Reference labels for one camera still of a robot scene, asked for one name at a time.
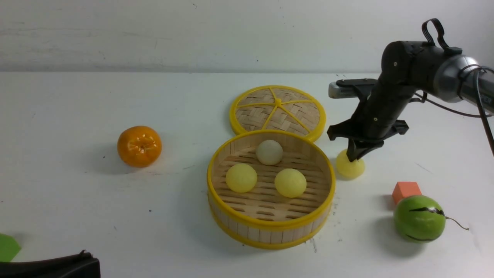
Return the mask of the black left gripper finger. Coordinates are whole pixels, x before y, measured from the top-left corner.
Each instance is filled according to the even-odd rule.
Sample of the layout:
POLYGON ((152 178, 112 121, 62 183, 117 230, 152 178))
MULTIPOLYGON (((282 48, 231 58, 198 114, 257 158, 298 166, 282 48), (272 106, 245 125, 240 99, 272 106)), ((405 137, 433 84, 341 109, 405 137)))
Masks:
POLYGON ((1 278, 100 278, 100 261, 85 250, 78 254, 30 262, 1 262, 1 278))

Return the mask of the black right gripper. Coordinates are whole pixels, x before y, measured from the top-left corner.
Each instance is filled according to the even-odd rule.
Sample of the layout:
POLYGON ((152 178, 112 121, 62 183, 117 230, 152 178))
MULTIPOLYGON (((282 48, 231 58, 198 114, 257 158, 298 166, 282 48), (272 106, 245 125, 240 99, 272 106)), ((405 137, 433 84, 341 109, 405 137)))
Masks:
POLYGON ((373 150, 383 147, 384 141, 397 134, 408 132, 409 126, 403 120, 391 118, 349 119, 328 129, 330 140, 338 137, 348 139, 346 156, 349 162, 362 159, 373 150))

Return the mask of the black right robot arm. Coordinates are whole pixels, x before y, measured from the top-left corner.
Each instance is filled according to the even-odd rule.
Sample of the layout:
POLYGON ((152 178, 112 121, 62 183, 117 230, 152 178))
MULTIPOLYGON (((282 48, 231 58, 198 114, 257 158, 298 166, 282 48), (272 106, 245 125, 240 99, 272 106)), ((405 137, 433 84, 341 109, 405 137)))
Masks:
POLYGON ((477 106, 489 144, 493 136, 487 114, 493 114, 493 69, 480 66, 455 47, 441 49, 427 42, 392 42, 381 58, 377 79, 343 79, 330 83, 331 98, 359 99, 350 119, 331 125, 330 140, 348 139, 350 162, 381 148, 409 126, 399 120, 409 103, 425 102, 428 96, 443 102, 468 101, 477 106))

